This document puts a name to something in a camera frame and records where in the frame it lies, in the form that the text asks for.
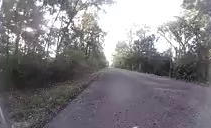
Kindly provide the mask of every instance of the foliage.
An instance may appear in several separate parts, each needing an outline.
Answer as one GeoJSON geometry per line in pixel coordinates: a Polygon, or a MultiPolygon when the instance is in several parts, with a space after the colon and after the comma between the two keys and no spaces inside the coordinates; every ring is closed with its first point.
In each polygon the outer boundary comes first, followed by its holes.
{"type": "Polygon", "coordinates": [[[157,29],[175,54],[158,53],[153,47],[157,36],[142,28],[133,43],[117,45],[114,65],[187,81],[211,80],[211,0],[184,0],[182,7],[180,16],[157,29]]]}
{"type": "Polygon", "coordinates": [[[114,66],[156,75],[169,75],[171,55],[168,51],[158,53],[154,47],[157,37],[149,34],[148,28],[141,28],[136,40],[127,44],[118,42],[113,56],[114,66]]]}
{"type": "Polygon", "coordinates": [[[97,22],[105,4],[112,1],[5,1],[0,17],[0,85],[43,87],[105,67],[106,33],[97,22]]]}

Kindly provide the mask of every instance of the grass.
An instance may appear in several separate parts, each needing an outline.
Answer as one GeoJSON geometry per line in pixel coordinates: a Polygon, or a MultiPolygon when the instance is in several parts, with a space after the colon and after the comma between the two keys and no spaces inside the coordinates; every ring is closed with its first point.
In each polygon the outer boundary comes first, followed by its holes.
{"type": "Polygon", "coordinates": [[[13,91],[9,94],[9,113],[14,128],[41,128],[65,108],[101,72],[87,78],[31,92],[13,91]]]}

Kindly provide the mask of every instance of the sunlight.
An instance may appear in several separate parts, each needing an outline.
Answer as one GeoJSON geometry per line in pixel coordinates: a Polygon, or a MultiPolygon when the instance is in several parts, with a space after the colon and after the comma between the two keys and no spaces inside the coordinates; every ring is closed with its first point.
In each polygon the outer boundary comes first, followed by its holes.
{"type": "Polygon", "coordinates": [[[30,28],[30,27],[27,27],[27,28],[25,28],[25,31],[27,31],[27,32],[33,32],[33,29],[30,28]]]}
{"type": "MultiPolygon", "coordinates": [[[[183,0],[116,0],[116,4],[100,14],[100,25],[108,32],[105,38],[105,55],[112,63],[112,54],[118,41],[126,39],[127,32],[134,24],[149,25],[154,33],[162,23],[179,15],[183,0]]],[[[169,48],[169,44],[156,43],[158,51],[169,48]]]]}

